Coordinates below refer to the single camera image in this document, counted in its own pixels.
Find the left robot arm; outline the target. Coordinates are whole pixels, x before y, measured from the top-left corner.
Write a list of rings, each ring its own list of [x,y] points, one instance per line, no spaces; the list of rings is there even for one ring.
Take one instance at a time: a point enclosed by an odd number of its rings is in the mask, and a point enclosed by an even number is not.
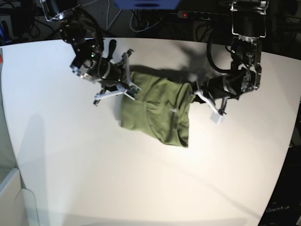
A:
[[[218,68],[211,55],[212,39],[206,46],[206,57],[211,67],[221,73],[215,78],[197,81],[193,93],[201,103],[212,110],[211,120],[220,124],[226,115],[227,101],[238,100],[242,95],[256,91],[261,85],[262,39],[266,37],[267,0],[232,0],[230,69]]]

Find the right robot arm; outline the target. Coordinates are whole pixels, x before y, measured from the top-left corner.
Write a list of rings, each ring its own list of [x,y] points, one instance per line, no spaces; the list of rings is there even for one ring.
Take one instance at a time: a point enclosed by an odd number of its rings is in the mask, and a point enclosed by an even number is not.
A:
[[[108,55],[104,57],[104,30],[81,8],[79,1],[42,0],[40,3],[46,20],[59,22],[61,38],[75,52],[70,65],[72,72],[91,83],[100,84],[101,90],[95,94],[93,104],[98,105],[102,99],[119,95],[135,100],[141,88],[131,79],[129,57],[133,50],[123,53],[119,62],[111,62],[117,41],[110,40]]]

